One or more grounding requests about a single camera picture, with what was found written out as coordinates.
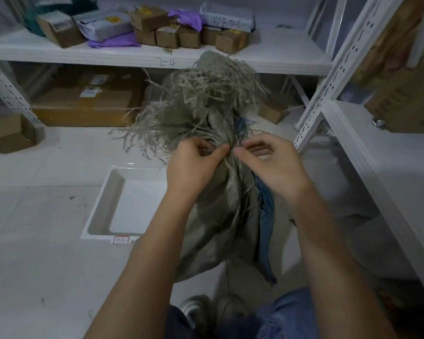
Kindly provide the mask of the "person's right forearm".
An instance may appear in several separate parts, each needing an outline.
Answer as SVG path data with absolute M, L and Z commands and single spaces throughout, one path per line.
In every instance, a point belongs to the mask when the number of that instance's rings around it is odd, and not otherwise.
M 321 339 L 397 339 L 317 189 L 308 183 L 286 200 L 294 213 Z

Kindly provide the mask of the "big brown cardboard box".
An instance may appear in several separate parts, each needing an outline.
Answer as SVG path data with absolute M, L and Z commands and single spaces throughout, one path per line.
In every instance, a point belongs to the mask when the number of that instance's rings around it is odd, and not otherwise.
M 365 108 L 384 130 L 424 134 L 424 66 L 397 71 L 374 91 Z

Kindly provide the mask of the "white metal shelf rack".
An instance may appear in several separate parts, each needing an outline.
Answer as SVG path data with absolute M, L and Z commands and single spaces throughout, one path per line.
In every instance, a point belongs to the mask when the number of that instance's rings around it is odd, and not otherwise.
M 205 1 L 252 10 L 256 31 L 250 44 L 234 55 L 259 73 L 324 76 L 332 67 L 331 54 L 322 50 L 302 29 L 312 17 L 318 0 L 97 0 L 100 7 L 139 4 L 196 9 Z M 146 68 L 190 68 L 201 49 L 170 51 L 155 46 L 91 48 L 86 44 L 62 49 L 48 39 L 31 34 L 12 18 L 10 8 L 0 0 L 0 99 L 15 113 L 24 114 L 34 124 L 39 119 L 31 109 L 39 93 L 64 65 L 101 66 L 129 70 Z
M 337 101 L 404 0 L 367 0 L 297 123 L 302 151 L 326 120 L 424 286 L 424 135 L 377 129 L 361 104 Z

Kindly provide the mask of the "person's right hand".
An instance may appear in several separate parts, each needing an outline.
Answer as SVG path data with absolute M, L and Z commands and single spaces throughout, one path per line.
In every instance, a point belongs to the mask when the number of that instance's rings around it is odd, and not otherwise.
M 249 137 L 234 149 L 247 149 L 263 159 L 265 172 L 259 178 L 292 207 L 319 199 L 293 142 L 263 132 Z

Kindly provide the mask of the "teal plastic bag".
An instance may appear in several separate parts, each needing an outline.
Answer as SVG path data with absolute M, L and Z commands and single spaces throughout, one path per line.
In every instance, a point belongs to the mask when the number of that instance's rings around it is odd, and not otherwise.
M 98 10 L 95 0 L 40 0 L 33 3 L 23 15 L 23 25 L 32 34 L 45 37 L 37 22 L 39 15 L 61 11 L 69 16 Z

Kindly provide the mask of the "person's shoe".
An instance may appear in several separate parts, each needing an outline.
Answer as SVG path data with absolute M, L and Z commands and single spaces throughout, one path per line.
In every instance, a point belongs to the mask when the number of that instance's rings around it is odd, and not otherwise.
M 245 302 L 238 295 L 223 296 L 216 302 L 216 330 L 228 331 L 248 314 Z
M 215 326 L 214 307 L 207 295 L 188 298 L 180 305 L 195 339 L 210 339 Z

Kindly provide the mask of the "group of small cardboard boxes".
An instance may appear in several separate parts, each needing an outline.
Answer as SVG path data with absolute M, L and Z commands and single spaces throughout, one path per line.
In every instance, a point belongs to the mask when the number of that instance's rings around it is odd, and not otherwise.
M 249 45 L 251 33 L 204 24 L 201 32 L 198 32 L 179 24 L 176 17 L 169 17 L 168 11 L 159 7 L 136 7 L 129 16 L 136 41 L 141 45 L 170 50 L 200 49 L 206 45 L 230 55 Z

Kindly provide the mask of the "cardboard box with white label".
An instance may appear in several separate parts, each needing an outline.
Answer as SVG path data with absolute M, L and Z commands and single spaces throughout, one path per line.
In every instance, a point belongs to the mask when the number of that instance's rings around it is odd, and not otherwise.
M 87 41 L 73 18 L 59 10 L 38 15 L 36 20 L 48 40 L 62 49 Z

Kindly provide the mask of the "frayed blue woven sack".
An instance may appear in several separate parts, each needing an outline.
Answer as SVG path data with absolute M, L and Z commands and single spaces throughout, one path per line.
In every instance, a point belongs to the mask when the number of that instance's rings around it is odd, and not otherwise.
M 236 230 L 229 257 L 237 258 L 256 268 L 274 286 L 277 278 L 272 271 L 269 254 L 274 226 L 275 204 L 268 186 L 242 163 L 231 150 L 238 210 Z

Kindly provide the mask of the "small brown cardboard box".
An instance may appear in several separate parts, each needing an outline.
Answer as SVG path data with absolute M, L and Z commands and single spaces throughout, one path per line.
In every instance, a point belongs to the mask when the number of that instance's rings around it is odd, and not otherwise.
M 288 114 L 289 103 L 285 100 L 266 99 L 261 102 L 258 116 L 271 124 L 278 125 Z

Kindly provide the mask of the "large flat cardboard box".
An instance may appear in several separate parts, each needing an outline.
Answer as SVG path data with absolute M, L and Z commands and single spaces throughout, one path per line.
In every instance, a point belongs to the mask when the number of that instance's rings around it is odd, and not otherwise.
M 31 102 L 46 126 L 126 127 L 147 86 L 142 68 L 67 65 Z

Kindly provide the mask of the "person's left hand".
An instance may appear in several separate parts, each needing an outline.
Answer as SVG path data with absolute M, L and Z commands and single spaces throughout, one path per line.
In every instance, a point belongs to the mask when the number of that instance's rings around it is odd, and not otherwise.
M 215 148 L 196 136 L 182 140 L 171 153 L 166 170 L 167 194 L 183 202 L 195 202 L 215 172 L 202 168 L 202 157 Z

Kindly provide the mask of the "person's left shoe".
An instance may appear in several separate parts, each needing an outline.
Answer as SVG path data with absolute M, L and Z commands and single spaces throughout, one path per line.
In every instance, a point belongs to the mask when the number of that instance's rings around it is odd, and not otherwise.
M 215 326 L 214 307 L 207 295 L 188 298 L 180 305 L 195 339 L 210 339 Z

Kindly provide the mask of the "purple mailer bag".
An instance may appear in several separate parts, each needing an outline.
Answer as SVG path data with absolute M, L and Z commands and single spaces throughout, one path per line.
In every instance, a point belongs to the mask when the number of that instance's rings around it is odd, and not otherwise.
M 176 17 L 179 24 L 191 27 L 192 29 L 198 32 L 201 32 L 203 28 L 203 19 L 199 12 L 181 9 L 170 9 L 168 11 L 168 16 Z
M 135 34 L 129 32 L 104 41 L 88 40 L 87 46 L 94 49 L 101 48 L 116 48 L 116 47 L 141 47 L 141 44 L 136 41 Z

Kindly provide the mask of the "frayed grey woven sack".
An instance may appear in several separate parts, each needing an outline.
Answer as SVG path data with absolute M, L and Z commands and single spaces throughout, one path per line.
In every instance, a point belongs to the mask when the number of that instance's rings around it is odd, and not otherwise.
M 215 147 L 240 145 L 251 133 L 245 116 L 268 92 L 248 64 L 213 51 L 203 53 L 192 68 L 176 69 L 160 85 L 149 83 L 135 122 L 116 129 L 116 139 L 123 139 L 125 152 L 139 146 L 147 159 L 164 163 L 171 150 L 191 136 Z M 176 282 L 230 258 L 238 210 L 230 157 L 218 165 L 188 217 Z

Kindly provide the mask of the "grey mailer bag yellow label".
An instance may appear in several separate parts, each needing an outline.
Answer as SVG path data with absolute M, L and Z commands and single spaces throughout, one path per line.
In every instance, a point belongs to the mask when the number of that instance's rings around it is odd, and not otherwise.
M 81 34 L 88 40 L 105 41 L 133 32 L 130 16 L 119 9 L 97 10 L 73 16 Z

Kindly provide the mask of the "open brown cardboard box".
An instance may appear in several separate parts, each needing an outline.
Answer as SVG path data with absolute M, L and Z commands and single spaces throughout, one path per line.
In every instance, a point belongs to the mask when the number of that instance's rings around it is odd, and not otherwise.
M 0 117 L 0 154 L 35 147 L 40 136 L 34 124 L 22 114 Z

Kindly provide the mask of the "person's blue jeans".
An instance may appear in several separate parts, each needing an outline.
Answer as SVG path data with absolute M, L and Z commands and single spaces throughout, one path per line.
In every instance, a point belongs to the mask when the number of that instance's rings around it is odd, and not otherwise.
M 170 305 L 164 339 L 195 339 L 179 307 Z M 216 303 L 213 303 L 214 318 Z M 228 330 L 216 330 L 210 339 L 320 339 L 310 290 L 303 287 L 261 306 Z

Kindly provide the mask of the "person's left forearm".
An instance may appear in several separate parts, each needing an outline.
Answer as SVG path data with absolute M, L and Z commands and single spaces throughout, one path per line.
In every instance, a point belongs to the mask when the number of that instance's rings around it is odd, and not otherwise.
M 195 194 L 165 193 L 84 339 L 162 339 Z

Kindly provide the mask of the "white plastic tray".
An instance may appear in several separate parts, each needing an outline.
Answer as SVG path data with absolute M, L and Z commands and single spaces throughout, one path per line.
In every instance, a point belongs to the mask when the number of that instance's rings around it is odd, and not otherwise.
M 166 168 L 112 165 L 80 239 L 129 245 L 146 231 L 166 192 Z

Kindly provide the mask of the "tan woven bag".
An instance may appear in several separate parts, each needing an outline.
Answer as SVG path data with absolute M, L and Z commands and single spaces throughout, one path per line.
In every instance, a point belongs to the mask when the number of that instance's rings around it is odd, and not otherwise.
M 406 65 L 420 23 L 424 0 L 404 0 L 356 69 L 351 82 L 373 88 Z

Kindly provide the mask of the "person's right shoe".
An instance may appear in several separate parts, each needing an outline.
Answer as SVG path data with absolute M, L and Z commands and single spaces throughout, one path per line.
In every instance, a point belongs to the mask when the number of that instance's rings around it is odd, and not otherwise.
M 228 331 L 248 314 L 245 302 L 238 295 L 223 296 L 216 302 L 216 330 Z

